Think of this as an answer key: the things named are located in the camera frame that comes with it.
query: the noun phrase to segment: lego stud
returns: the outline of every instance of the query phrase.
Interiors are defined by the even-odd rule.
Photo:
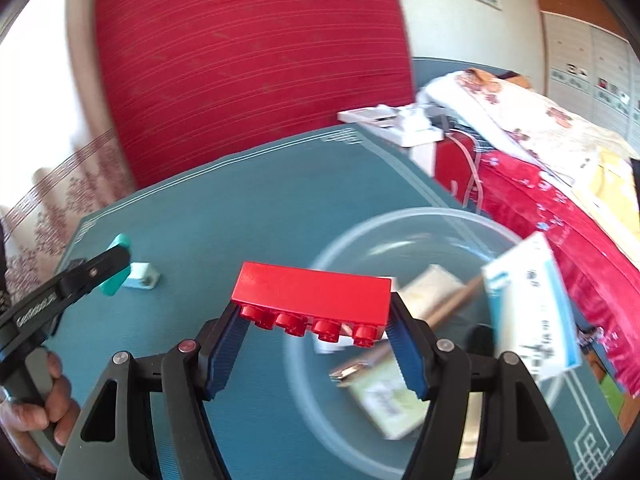
[[[294,314],[280,313],[276,316],[276,325],[283,327],[289,335],[302,337],[305,335],[306,319]]]
[[[255,322],[255,325],[258,328],[263,328],[265,330],[271,330],[273,328],[273,325],[276,322],[276,317],[275,314],[272,314],[271,312],[263,312],[262,313],[262,317],[260,318],[259,321]]]
[[[311,326],[311,332],[317,334],[320,341],[337,343],[340,337],[340,324],[326,319],[317,319]]]
[[[262,319],[263,315],[264,311],[257,306],[247,304],[240,307],[240,317],[244,317],[249,321],[258,323]]]
[[[371,325],[354,325],[353,344],[360,348],[370,348],[378,336],[378,330]]]

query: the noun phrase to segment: finger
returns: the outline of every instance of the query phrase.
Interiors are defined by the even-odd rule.
[[[61,376],[53,383],[53,388],[44,403],[44,409],[51,422],[59,421],[71,406],[71,383]]]
[[[53,352],[47,354],[47,367],[52,378],[57,379],[62,375],[62,361]]]
[[[44,430],[49,418],[40,406],[6,400],[0,404],[0,423],[7,431]]]
[[[63,415],[63,417],[58,421],[56,431],[54,431],[53,433],[56,442],[60,444],[60,446],[66,446],[66,443],[69,441],[71,431],[73,430],[79,415],[80,406],[77,402],[72,400],[68,412],[66,412],[65,415]]]
[[[40,452],[40,454],[38,455],[37,459],[32,461],[31,463],[34,464],[36,467],[39,467],[40,469],[44,469],[44,471],[47,471],[49,473],[55,473],[57,469],[51,463],[51,460],[49,460],[44,455],[44,453],[40,451],[40,449],[38,449],[38,451]]]
[[[17,429],[33,427],[33,424],[30,424],[29,420],[31,418],[38,418],[38,415],[33,415],[33,412],[39,412],[40,415],[42,415],[44,410],[41,407],[33,406],[32,404],[22,404],[22,406],[25,407],[24,409],[19,408],[18,406],[20,406],[20,404],[12,404],[7,401],[0,404],[0,423],[4,427],[7,437],[11,441],[15,450],[27,462],[37,465],[46,471],[55,472],[55,468],[43,455],[42,451],[30,437],[29,433]]]

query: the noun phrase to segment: bowl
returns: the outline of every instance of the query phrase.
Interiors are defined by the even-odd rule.
[[[466,283],[481,267],[516,245],[521,238],[507,228],[467,211],[411,208],[390,212],[358,224],[334,240],[311,267],[368,276],[394,276],[400,287],[437,264]],[[483,294],[448,319],[436,335],[462,346],[477,324],[490,324]],[[334,455],[374,478],[402,478],[417,432],[401,440],[385,440],[356,404],[348,388],[337,388],[329,371],[362,352],[356,347],[316,354],[314,336],[287,336],[284,342],[287,382],[309,430]],[[552,406],[561,378],[540,389]],[[472,460],[460,460],[457,478],[468,478]]]

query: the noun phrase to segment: teal clamp tip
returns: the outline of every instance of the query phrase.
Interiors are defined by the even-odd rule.
[[[111,249],[116,245],[121,245],[129,249],[131,246],[131,240],[129,240],[129,237],[127,235],[119,234],[113,239],[113,242],[109,244],[108,249]],[[100,291],[105,296],[113,296],[122,286],[124,281],[129,277],[130,273],[131,273],[131,265],[128,265],[127,267],[122,269],[119,273],[114,274],[108,280],[106,280],[105,282],[102,282],[99,285]]]

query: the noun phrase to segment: red blanket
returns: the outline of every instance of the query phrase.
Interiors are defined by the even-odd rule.
[[[640,393],[640,272],[578,206],[540,178],[540,168],[505,155],[482,155],[482,209],[521,237],[545,232],[567,292],[602,341],[616,379]]]

